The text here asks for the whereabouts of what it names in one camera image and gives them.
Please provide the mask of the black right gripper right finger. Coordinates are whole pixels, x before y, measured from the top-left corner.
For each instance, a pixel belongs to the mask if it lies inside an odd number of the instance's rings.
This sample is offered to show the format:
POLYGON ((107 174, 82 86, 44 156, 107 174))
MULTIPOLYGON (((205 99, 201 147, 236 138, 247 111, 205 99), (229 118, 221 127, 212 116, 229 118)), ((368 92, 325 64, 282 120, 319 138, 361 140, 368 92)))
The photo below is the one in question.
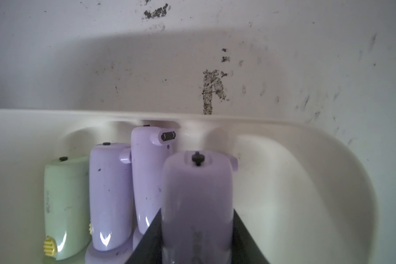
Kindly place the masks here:
POLYGON ((270 264, 234 210, 232 264, 270 264))

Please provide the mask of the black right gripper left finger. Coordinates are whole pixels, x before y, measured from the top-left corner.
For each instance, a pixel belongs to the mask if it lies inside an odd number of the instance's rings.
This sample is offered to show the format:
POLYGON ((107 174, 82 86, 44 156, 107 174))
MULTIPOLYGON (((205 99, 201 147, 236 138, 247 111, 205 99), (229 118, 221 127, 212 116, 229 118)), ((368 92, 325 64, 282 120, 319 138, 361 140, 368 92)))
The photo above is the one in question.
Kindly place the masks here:
POLYGON ((161 210, 159 210, 126 264, 162 264, 161 223, 161 210))

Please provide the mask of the small purple flashlight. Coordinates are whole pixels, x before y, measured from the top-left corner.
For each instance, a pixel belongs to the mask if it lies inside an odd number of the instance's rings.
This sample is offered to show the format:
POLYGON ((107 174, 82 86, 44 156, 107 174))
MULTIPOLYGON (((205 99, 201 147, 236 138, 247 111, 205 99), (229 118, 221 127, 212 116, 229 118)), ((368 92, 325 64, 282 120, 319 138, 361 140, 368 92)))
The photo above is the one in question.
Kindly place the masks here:
POLYGON ((134 215, 131 148, 94 146, 89 162, 90 231, 87 264, 124 264, 133 252, 134 215))

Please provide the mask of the purple flashlight with yellow button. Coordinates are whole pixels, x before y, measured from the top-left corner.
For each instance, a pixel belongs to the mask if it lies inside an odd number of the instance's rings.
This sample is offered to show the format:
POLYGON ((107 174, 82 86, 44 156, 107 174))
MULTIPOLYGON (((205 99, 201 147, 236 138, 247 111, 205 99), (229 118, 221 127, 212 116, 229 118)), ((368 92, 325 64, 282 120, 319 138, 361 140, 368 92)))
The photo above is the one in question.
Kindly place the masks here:
POLYGON ((218 151, 183 151, 163 167, 162 262, 230 264, 233 173, 236 157, 218 151))

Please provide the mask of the small pale green flashlight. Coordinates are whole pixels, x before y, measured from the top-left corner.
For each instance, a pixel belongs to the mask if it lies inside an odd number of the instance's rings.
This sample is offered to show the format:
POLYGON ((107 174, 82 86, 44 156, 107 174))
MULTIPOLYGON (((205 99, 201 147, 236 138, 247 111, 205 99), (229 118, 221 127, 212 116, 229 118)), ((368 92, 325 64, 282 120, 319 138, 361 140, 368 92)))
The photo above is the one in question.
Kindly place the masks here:
POLYGON ((89 156, 56 158, 44 170, 45 256, 69 259, 91 241, 89 156))

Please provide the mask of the short purple flashlight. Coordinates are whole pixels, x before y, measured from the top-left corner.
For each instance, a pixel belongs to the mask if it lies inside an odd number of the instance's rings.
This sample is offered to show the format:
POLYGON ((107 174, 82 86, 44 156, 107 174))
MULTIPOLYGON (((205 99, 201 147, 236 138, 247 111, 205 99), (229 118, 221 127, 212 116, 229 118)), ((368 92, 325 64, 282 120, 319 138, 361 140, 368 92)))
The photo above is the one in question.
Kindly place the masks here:
POLYGON ((173 154, 174 128, 142 126, 131 134, 131 158, 137 227, 135 249, 162 206, 162 170, 173 154))

